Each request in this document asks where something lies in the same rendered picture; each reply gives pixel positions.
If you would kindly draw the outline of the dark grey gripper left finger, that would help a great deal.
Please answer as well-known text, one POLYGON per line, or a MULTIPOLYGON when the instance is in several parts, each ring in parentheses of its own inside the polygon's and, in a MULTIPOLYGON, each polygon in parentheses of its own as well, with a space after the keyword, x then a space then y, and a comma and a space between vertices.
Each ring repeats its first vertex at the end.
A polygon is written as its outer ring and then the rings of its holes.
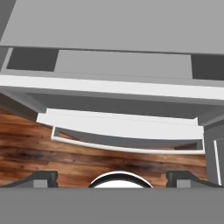
POLYGON ((56 188, 58 187, 57 179, 56 171, 35 171, 24 179, 4 185, 3 188, 56 188))

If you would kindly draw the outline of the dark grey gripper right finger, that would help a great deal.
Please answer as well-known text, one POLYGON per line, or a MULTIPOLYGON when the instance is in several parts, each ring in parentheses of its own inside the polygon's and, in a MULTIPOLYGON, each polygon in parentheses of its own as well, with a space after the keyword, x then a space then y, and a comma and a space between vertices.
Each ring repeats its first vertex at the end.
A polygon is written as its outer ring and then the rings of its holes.
POLYGON ((166 173, 166 178, 166 186, 170 188, 222 188, 222 185, 217 185, 209 181, 200 180, 189 171, 168 171, 166 173))

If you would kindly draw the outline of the pale grey fridge drawer front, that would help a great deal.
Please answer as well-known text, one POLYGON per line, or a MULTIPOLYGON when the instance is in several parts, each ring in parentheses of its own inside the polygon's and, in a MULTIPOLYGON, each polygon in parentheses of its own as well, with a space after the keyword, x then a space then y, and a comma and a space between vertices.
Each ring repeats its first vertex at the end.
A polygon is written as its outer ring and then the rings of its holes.
POLYGON ((195 119, 49 108, 37 122, 59 128, 59 137, 91 144, 152 150, 201 150, 204 128, 195 119))

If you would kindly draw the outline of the grey fridge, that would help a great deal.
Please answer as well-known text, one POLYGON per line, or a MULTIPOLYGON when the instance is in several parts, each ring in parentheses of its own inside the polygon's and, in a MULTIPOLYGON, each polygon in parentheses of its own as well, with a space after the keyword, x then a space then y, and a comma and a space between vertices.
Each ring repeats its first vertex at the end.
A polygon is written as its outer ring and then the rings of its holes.
POLYGON ((0 0, 0 94, 47 109, 224 124, 224 0, 0 0))

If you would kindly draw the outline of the grey cupboard door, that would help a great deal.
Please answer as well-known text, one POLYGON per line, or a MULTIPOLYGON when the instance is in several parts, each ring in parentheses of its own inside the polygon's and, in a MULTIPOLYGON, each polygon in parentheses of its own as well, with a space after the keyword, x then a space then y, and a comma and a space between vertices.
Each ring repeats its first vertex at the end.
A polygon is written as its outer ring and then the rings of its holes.
MULTIPOLYGON (((207 180, 218 185, 217 171, 214 156, 214 140, 224 139, 224 120, 205 127, 204 140, 206 150, 206 174, 207 180)), ((224 140, 218 142, 220 173, 222 186, 224 186, 224 140)))

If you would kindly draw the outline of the round white and black object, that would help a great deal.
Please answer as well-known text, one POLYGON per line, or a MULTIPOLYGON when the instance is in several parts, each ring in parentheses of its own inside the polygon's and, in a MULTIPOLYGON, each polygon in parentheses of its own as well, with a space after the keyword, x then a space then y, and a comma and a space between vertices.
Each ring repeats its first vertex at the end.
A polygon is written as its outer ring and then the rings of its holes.
POLYGON ((152 188, 152 185, 135 173, 110 171, 95 178, 89 188, 152 188))

